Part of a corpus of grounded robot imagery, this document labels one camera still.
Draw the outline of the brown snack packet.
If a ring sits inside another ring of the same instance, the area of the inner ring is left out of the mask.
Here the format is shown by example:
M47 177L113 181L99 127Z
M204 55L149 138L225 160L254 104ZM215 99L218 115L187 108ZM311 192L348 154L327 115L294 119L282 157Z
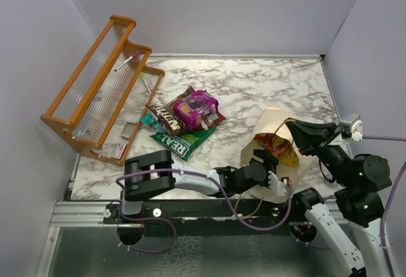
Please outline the brown snack packet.
M170 135L176 136L188 132L188 127L170 108L167 106L147 106L150 112L157 117L158 123Z

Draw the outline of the green chips bag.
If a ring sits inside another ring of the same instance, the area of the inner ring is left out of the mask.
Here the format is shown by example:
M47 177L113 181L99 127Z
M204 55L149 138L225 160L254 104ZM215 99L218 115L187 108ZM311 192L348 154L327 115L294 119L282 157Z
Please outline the green chips bag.
M205 142L216 129L217 126L214 126L208 130L196 130L177 136L157 132L150 137L187 162L191 154Z

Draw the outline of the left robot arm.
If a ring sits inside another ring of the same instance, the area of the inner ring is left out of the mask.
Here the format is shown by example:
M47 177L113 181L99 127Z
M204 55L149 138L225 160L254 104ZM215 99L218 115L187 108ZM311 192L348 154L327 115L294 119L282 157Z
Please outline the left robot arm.
M175 188L196 191L219 198L241 194L256 185L286 195L285 184L276 176L278 160L268 150L254 150L254 157L241 168L217 167L209 170L188 167L172 159L167 150L127 159L124 163L124 188L118 215L135 222L142 203Z

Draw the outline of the orange fruit candy bag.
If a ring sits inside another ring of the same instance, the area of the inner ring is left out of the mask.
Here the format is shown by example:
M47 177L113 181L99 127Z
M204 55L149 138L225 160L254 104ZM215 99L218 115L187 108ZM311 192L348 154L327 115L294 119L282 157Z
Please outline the orange fruit candy bag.
M254 139L259 141L267 150L270 150L273 156L280 160L281 155L286 151L293 149L289 140L279 137L276 134L257 134Z

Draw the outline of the white paper bag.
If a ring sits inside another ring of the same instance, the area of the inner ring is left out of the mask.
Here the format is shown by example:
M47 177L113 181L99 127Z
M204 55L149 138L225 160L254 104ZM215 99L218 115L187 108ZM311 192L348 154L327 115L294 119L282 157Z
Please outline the white paper bag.
M297 120L299 117L294 113L277 106L269 106L259 117L248 144L240 152L241 166L248 165L252 159L264 161L254 154L255 150L264 150L266 154L277 159L278 165L273 172L275 176L271 177L271 187L257 184L249 190L252 196L264 202L276 204L286 202L287 192L282 187L283 178L289 178L291 191L295 192L315 161L314 157L300 154L294 144L287 123Z

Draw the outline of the purple candy bag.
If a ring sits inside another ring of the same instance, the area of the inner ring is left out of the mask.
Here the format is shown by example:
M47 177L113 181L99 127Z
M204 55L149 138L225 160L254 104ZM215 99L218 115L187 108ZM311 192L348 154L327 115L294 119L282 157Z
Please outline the purple candy bag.
M210 114L218 112L218 100L206 90L196 90L177 101L174 113L186 124L189 130L198 128L200 123Z

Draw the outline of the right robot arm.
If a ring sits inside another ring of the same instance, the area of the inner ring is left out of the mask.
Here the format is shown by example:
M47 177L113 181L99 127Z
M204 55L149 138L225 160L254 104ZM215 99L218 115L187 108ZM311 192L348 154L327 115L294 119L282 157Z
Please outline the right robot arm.
M360 141L363 122L354 115L339 124L312 124L288 118L285 125L300 154L316 156L341 185L336 204L353 231L358 246L331 217L323 198L311 188L294 194L292 215L309 220L329 244L348 276L399 276L400 272L386 234L386 216L391 201L383 203L379 191L394 190L388 161L380 156L359 154L350 157L341 143Z

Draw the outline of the teal snack packet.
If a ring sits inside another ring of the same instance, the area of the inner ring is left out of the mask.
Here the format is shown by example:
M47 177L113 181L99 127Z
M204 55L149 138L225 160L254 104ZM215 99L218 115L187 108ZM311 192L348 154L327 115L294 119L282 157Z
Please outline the teal snack packet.
M147 113L140 118L140 121L151 127L154 128L159 133L167 133L164 126L159 122L158 118L153 113Z

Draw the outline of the yellow snack packet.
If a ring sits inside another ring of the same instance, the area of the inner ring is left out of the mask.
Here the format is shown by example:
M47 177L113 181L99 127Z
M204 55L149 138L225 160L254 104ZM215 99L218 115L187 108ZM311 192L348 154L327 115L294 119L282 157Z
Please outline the yellow snack packet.
M299 158L293 149L290 149L281 155L280 161L292 168L296 168L299 165Z

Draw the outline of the red chips bag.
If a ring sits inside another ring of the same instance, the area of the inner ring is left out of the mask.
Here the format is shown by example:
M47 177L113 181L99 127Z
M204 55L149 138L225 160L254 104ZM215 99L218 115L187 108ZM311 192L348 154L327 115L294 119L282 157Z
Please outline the red chips bag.
M192 86L188 86L187 90L180 96L179 100L182 100L183 98L185 98L186 96L188 96L189 94L191 94L192 92L196 91ZM204 130L208 130L220 123L222 123L223 121L226 120L226 117L219 111L217 113L212 113L209 116L207 116L198 126L197 129L204 129Z

